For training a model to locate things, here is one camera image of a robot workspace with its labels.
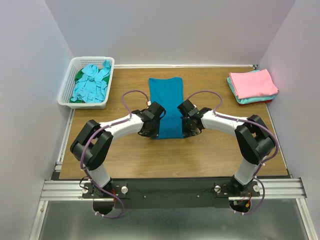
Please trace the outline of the teal blue t-shirt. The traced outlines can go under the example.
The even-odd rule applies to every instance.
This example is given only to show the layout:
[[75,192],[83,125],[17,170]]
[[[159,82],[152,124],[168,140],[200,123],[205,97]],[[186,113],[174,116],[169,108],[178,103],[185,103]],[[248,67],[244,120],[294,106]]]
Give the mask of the teal blue t-shirt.
[[166,111],[159,123],[158,139],[182,139],[182,114],[178,106],[184,101],[183,79],[173,77],[168,79],[150,78],[149,92],[152,102],[157,102]]

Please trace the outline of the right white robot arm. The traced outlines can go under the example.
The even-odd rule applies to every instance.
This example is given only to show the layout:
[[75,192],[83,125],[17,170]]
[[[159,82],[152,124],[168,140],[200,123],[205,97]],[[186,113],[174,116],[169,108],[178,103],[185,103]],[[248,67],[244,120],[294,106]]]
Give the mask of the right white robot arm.
[[241,196],[247,192],[262,165],[279,151],[277,138],[258,115],[237,117],[208,107],[198,109],[188,99],[177,109],[182,115],[182,132],[186,138],[196,136],[204,129],[236,137],[243,160],[226,187],[233,195]]

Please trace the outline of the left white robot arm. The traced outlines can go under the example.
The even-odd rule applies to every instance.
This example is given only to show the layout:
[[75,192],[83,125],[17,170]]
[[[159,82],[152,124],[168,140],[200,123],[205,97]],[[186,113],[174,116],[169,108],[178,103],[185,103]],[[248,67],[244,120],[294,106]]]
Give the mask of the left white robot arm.
[[112,193],[112,178],[104,161],[112,142],[130,134],[155,138],[166,110],[157,102],[143,110],[134,110],[125,117],[98,123],[89,120],[70,146],[70,152],[80,162],[80,168],[94,185],[93,191],[101,198]]

